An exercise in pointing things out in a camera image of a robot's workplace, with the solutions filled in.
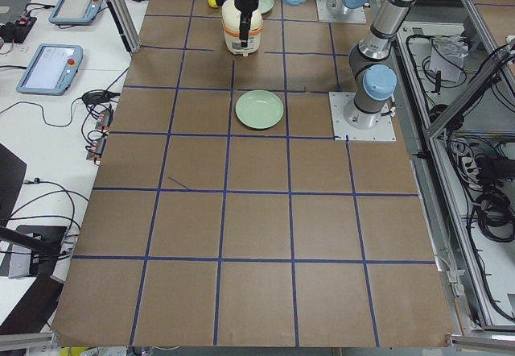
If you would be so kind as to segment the cream rice cooker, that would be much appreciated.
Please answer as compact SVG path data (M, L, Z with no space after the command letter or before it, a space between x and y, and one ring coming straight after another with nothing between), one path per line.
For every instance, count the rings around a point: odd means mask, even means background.
M241 12L235 7L234 0L225 0L221 7L222 27L227 49L234 55L248 56L258 50L263 29L262 14L255 10L252 14L247 46L241 46L240 17Z

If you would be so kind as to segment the green plate far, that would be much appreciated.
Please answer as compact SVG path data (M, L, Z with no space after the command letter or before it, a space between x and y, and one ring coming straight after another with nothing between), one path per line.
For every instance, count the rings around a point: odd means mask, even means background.
M274 0L259 0L258 9L261 14L268 14L274 7Z

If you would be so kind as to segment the green plate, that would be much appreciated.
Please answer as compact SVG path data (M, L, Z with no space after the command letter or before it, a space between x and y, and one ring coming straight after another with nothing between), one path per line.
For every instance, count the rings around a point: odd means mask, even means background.
M274 93L252 90L241 95L236 104L237 118L247 127L265 130L282 119L284 106Z
M274 7L274 0L259 0L258 9L261 14L268 14Z

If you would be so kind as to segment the green plate near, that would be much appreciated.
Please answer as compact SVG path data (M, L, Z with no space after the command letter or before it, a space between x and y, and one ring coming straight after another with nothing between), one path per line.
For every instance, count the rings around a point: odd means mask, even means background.
M237 118L247 127L265 130L282 119L284 106L274 93L252 90L241 95L236 104Z

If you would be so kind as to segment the teach pendant upper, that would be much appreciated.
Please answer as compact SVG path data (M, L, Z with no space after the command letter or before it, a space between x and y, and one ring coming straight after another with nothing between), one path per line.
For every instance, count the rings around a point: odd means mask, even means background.
M49 16L54 25L89 25L104 0L58 0Z

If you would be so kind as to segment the teach pendant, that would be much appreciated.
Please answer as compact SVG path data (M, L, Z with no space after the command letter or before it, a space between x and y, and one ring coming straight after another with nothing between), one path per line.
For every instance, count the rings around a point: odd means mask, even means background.
M104 0L58 0L49 16L54 25L89 25Z
M16 91L24 94L63 95L78 73L83 55L83 48L79 45L39 45Z

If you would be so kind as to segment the teach pendant lower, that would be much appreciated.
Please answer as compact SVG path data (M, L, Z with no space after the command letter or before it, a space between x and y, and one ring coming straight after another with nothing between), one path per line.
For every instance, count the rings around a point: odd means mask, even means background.
M39 45L16 91L24 94L63 95L78 73L83 55L83 48L79 45Z

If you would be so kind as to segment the crumpled white paper bag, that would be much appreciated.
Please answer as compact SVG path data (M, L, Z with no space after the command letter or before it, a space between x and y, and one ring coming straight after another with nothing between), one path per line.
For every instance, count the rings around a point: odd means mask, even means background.
M461 35L439 35L431 39L429 72L441 79L458 83L464 76L464 60L468 56L468 45Z

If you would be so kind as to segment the brown paper mat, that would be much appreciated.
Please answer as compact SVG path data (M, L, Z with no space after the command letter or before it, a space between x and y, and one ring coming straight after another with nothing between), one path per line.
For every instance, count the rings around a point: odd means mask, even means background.
M442 346L453 330L402 138L336 141L366 25L276 2L231 54L207 0L150 0L60 298L62 346ZM238 98L276 94L245 126Z

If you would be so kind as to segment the black laptop corner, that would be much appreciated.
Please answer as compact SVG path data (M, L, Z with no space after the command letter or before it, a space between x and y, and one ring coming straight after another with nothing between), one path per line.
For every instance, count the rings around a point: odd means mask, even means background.
M5 226L23 186L27 165L3 145L1 145L0 164L1 225Z

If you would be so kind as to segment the aluminium frame post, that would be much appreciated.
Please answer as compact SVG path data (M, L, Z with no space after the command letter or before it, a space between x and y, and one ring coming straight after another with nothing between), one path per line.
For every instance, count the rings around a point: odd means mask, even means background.
M105 2L126 51L131 54L139 52L141 50L141 40L138 37L125 0L105 0Z

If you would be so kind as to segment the black tripod base plate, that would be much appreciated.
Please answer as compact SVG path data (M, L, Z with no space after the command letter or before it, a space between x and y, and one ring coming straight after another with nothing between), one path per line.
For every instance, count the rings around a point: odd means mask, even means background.
M1 276L20 279L37 275L52 275L61 256L61 246L67 228L64 226L19 225L15 230L1 227Z

